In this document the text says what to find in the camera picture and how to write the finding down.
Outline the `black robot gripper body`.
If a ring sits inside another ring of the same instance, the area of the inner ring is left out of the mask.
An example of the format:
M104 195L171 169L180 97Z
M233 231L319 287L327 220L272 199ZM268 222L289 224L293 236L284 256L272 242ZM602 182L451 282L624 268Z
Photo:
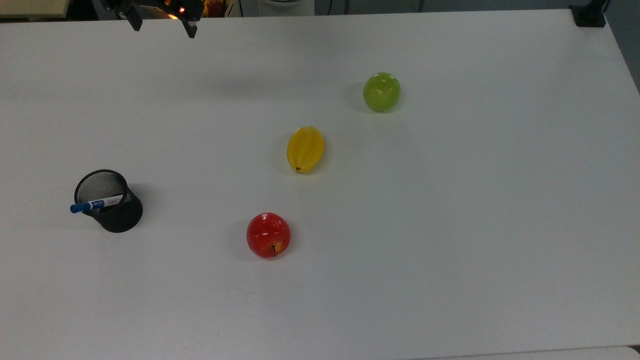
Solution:
M181 21L197 22L204 11L203 0L101 0L100 6L125 19L133 8L153 10Z

